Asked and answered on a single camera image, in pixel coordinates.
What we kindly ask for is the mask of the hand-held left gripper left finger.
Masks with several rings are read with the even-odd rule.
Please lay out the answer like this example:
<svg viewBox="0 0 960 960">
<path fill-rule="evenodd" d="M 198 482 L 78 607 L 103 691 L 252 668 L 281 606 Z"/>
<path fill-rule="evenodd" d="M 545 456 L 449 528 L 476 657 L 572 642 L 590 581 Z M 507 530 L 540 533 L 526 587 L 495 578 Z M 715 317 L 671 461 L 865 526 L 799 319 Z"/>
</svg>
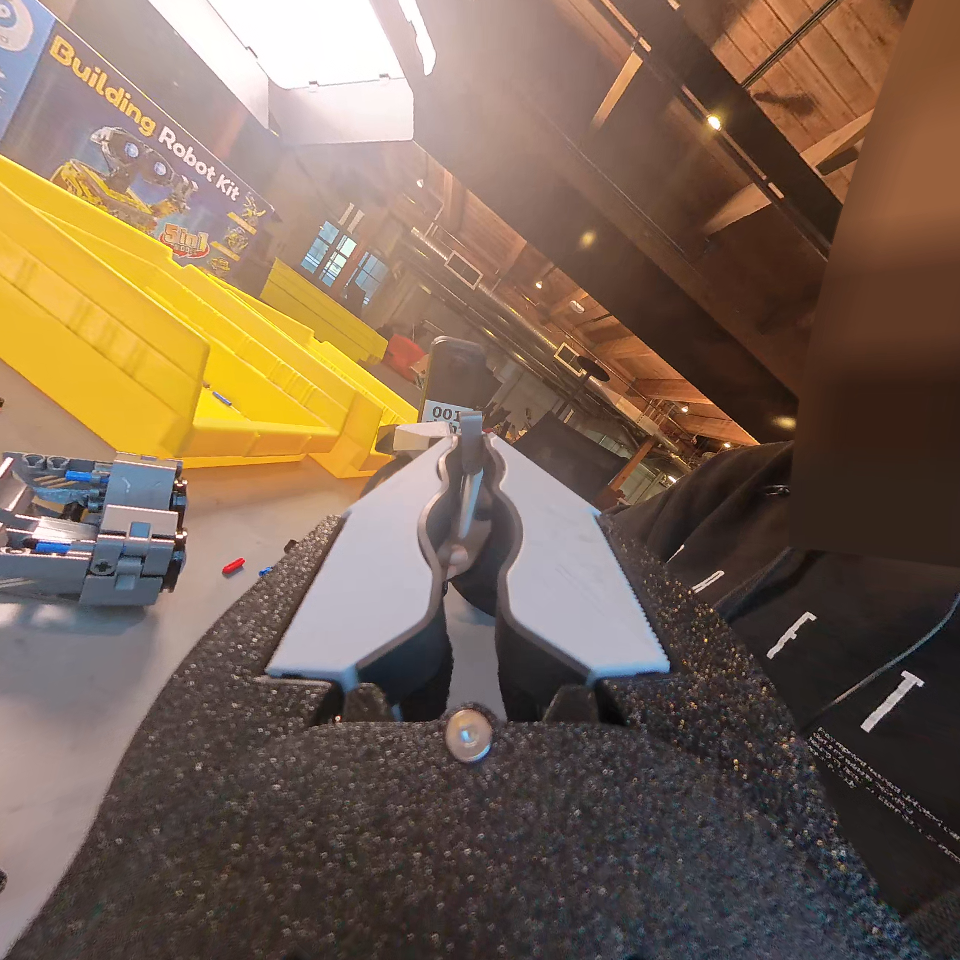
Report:
<svg viewBox="0 0 960 960">
<path fill-rule="evenodd" d="M 443 584 L 457 509 L 444 437 L 352 505 L 266 674 L 310 681 L 430 681 L 449 645 Z"/>
</svg>

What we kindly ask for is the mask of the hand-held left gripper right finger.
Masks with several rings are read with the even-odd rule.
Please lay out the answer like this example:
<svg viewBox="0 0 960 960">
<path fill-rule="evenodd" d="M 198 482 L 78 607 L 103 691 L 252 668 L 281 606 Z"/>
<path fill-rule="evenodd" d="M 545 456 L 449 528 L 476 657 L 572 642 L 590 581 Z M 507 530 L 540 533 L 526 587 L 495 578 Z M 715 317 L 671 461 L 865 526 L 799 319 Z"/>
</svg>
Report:
<svg viewBox="0 0 960 960">
<path fill-rule="evenodd" d="M 504 440 L 485 441 L 506 531 L 496 589 L 500 665 L 516 681 L 668 673 L 599 511 Z"/>
</svg>

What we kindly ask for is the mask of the grey axle pin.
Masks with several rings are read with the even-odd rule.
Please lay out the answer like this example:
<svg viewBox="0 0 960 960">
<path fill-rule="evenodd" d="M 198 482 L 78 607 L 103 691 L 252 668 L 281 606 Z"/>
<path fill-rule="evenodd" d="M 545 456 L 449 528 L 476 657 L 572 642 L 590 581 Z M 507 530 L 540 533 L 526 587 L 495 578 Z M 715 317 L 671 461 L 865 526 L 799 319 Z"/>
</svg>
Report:
<svg viewBox="0 0 960 960">
<path fill-rule="evenodd" d="M 466 570 L 480 549 L 487 528 L 476 518 L 477 506 L 483 489 L 483 468 L 474 473 L 465 473 L 458 497 L 451 513 L 447 539 L 447 567 L 450 570 Z"/>
</svg>

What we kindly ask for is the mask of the yellow bin with dividers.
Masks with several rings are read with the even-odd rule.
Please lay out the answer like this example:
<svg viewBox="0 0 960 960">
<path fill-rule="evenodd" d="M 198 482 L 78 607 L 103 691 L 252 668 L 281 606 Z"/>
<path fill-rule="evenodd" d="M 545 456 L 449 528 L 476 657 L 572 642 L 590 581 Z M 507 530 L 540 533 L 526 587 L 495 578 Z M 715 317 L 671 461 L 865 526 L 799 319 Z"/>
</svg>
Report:
<svg viewBox="0 0 960 960">
<path fill-rule="evenodd" d="M 288 462 L 315 435 L 210 394 L 198 301 L 158 242 L 2 157 L 2 360 L 115 450 L 185 467 Z"/>
</svg>

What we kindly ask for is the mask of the grey desk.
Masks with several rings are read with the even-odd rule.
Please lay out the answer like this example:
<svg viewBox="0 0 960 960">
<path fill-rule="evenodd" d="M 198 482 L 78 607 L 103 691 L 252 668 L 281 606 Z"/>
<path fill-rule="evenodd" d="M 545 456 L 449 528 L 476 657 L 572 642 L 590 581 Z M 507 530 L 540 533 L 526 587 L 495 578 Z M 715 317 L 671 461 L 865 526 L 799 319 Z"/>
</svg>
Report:
<svg viewBox="0 0 960 960">
<path fill-rule="evenodd" d="M 2 949 L 80 846 L 143 716 L 194 642 L 279 558 L 339 514 L 360 481 L 316 462 L 188 471 L 188 564 L 139 607 L 2 601 Z M 243 557 L 244 568 L 222 567 Z"/>
</svg>

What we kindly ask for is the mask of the yellow storage bin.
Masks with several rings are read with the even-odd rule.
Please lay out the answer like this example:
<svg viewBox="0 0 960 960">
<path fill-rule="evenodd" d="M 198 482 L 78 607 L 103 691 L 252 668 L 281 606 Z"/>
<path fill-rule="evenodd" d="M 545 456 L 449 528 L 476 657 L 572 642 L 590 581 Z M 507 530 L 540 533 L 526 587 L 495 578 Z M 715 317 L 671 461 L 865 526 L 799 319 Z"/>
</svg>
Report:
<svg viewBox="0 0 960 960">
<path fill-rule="evenodd" d="M 187 318 L 210 342 L 210 393 L 237 414 L 315 435 L 296 450 L 337 478 L 366 477 L 389 458 L 379 452 L 388 426 L 409 423 L 412 407 L 314 329 L 196 267 L 177 268 L 198 302 Z"/>
<path fill-rule="evenodd" d="M 274 259 L 260 299 L 357 363 L 377 365 L 386 353 L 388 341 L 377 330 L 280 259 Z"/>
</svg>

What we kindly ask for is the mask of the grey toy robot head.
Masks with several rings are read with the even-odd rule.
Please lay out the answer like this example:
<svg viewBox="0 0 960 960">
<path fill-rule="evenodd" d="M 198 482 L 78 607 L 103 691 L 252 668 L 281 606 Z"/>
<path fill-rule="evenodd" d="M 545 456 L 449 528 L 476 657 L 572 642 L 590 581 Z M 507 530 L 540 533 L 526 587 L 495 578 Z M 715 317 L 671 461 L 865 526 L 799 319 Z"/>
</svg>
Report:
<svg viewBox="0 0 960 960">
<path fill-rule="evenodd" d="M 186 565 L 183 468 L 129 453 L 4 452 L 2 596 L 144 608 L 174 591 Z"/>
</svg>

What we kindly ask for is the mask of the robot kit box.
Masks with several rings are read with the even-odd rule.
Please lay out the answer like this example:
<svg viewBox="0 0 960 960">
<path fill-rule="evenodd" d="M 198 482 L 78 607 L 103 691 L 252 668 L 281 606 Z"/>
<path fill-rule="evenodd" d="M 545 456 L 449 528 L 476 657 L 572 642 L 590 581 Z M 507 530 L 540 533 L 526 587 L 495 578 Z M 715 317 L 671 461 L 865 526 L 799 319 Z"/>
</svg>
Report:
<svg viewBox="0 0 960 960">
<path fill-rule="evenodd" d="M 2 157 L 255 293 L 274 210 L 44 2 L 2 2 Z"/>
</svg>

